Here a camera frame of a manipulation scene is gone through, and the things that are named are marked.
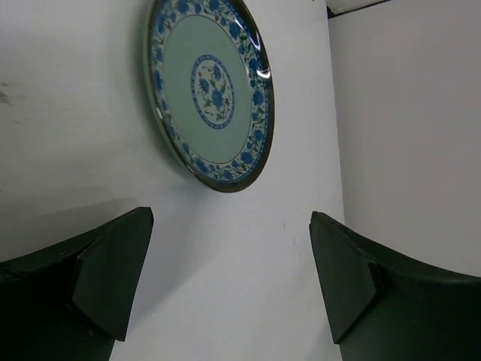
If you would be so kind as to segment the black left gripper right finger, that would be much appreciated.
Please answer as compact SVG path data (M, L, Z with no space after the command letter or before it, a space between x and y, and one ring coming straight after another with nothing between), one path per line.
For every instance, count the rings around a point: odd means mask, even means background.
M313 212L310 240L344 360L478 360L480 279L420 262Z

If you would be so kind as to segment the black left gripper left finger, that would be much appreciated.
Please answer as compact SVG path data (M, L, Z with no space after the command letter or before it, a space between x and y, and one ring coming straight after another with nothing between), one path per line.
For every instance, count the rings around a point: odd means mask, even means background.
M125 341L153 231L135 208L1 263L3 360L108 360Z

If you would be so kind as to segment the blue patterned plate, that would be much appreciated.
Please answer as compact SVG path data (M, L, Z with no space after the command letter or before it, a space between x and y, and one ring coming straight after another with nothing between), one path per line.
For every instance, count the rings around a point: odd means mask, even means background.
M274 137L274 85L258 26L243 1L154 1L143 70L159 131L203 185L253 184Z

